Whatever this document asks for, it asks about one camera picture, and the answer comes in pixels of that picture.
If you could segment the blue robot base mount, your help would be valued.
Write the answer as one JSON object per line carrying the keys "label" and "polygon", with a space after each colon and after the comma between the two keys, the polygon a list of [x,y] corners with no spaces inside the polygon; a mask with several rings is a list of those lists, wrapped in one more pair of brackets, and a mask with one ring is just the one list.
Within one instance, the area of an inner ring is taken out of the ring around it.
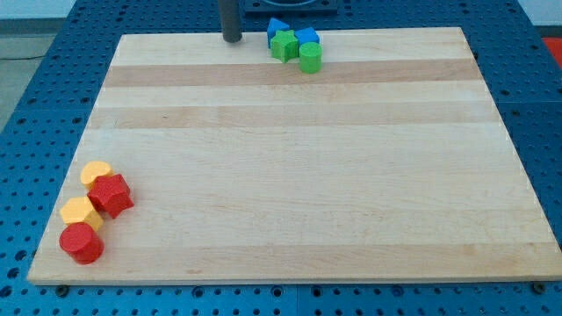
{"label": "blue robot base mount", "polygon": [[245,16],[284,13],[337,13],[341,0],[243,0]]}

